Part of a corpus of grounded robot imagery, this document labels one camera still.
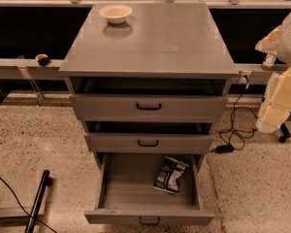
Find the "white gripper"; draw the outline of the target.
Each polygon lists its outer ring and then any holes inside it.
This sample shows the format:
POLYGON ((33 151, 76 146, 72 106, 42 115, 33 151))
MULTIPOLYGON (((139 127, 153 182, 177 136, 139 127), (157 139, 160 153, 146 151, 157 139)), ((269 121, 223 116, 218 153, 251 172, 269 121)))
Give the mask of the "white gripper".
MULTIPOLYGON (((280 26, 260 40, 255 49, 264 53, 277 54, 280 26)), ((291 67, 282 74, 272 73, 256 121, 262 133, 273 133, 291 114, 291 67)))

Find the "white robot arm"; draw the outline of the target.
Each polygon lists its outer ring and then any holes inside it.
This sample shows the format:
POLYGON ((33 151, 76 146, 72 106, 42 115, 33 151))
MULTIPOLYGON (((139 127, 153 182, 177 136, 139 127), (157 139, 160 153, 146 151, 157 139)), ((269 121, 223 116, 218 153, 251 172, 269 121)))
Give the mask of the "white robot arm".
POLYGON ((260 132, 273 133, 291 114, 291 13, 255 49, 266 54, 264 70, 270 70, 276 59, 288 65, 282 74, 272 73, 256 121, 260 132))

